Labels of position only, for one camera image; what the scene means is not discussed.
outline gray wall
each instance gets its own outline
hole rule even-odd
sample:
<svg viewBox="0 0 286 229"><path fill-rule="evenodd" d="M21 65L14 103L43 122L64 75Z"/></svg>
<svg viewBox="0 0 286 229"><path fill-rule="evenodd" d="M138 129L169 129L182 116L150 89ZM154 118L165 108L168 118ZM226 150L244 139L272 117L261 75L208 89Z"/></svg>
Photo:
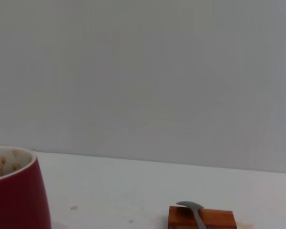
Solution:
<svg viewBox="0 0 286 229"><path fill-rule="evenodd" d="M286 0L0 0L0 145L286 172Z"/></svg>

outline red mug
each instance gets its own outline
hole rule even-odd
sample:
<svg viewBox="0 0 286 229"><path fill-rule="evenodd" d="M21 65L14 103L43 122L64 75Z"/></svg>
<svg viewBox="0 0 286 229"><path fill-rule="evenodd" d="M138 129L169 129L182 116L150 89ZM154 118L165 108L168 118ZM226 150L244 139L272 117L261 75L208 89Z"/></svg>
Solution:
<svg viewBox="0 0 286 229"><path fill-rule="evenodd" d="M51 229L46 192L36 155L0 146L0 229Z"/></svg>

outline table surface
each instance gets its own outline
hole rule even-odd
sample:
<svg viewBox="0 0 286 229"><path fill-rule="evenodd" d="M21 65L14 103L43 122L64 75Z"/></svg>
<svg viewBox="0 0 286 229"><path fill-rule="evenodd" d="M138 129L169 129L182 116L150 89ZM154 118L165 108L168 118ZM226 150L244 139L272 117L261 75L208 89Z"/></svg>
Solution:
<svg viewBox="0 0 286 229"><path fill-rule="evenodd" d="M37 153L52 229L166 229L170 205L232 210L239 229L286 229L286 174Z"/></svg>

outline wooden block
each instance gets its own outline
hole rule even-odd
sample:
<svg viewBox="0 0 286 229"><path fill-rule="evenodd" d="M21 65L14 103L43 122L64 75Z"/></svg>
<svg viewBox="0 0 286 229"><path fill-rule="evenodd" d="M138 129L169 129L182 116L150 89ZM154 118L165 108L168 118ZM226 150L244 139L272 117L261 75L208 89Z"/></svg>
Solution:
<svg viewBox="0 0 286 229"><path fill-rule="evenodd" d="M231 211L202 209L201 220L207 229L236 229L236 222ZM170 206L168 229L197 229L196 220L189 208Z"/></svg>

